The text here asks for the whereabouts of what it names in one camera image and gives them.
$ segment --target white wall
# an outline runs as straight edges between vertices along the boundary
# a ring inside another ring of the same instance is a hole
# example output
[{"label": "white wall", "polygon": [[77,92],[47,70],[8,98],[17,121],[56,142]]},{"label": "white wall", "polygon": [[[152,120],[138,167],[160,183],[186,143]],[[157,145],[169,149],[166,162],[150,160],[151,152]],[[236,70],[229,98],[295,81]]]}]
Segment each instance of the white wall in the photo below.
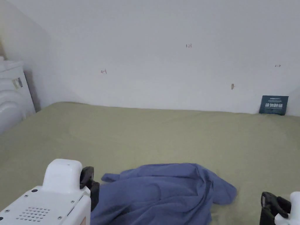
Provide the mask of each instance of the white wall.
[{"label": "white wall", "polygon": [[41,107],[257,113],[262,95],[288,95],[300,116],[300,1],[9,2],[4,50],[32,70]]}]

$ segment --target washing machine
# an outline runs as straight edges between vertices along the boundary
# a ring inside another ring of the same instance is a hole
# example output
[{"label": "washing machine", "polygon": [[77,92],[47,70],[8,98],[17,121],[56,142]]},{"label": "washing machine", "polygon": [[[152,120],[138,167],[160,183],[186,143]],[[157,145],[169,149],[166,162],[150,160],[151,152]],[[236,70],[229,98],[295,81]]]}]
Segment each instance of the washing machine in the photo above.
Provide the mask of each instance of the washing machine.
[{"label": "washing machine", "polygon": [[0,134],[33,114],[23,63],[0,57]]}]

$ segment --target dark blue card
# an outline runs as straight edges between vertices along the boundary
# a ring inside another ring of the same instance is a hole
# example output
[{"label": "dark blue card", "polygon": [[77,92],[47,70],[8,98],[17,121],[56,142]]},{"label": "dark blue card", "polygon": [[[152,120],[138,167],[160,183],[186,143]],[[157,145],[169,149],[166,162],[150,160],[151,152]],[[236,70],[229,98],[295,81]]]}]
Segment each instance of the dark blue card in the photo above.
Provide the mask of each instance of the dark blue card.
[{"label": "dark blue card", "polygon": [[288,96],[263,95],[259,113],[285,115]]}]

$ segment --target bed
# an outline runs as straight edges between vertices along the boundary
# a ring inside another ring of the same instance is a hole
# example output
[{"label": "bed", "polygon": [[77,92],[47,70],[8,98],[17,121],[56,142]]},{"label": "bed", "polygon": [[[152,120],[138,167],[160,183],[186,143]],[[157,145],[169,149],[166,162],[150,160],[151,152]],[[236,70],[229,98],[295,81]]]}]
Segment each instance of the bed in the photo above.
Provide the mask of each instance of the bed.
[{"label": "bed", "polygon": [[197,163],[238,189],[212,224],[258,224],[263,191],[300,188],[300,117],[55,103],[0,136],[0,209],[43,182],[55,158],[94,180],[144,164]]}]

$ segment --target white robot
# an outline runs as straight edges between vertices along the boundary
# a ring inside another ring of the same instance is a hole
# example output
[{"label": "white robot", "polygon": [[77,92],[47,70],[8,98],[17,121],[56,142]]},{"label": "white robot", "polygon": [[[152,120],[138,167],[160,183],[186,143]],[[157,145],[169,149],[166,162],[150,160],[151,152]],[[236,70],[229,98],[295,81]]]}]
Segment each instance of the white robot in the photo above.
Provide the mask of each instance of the white robot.
[{"label": "white robot", "polygon": [[56,159],[47,167],[43,186],[27,191],[0,212],[1,225],[90,225],[99,199],[94,168]]}]

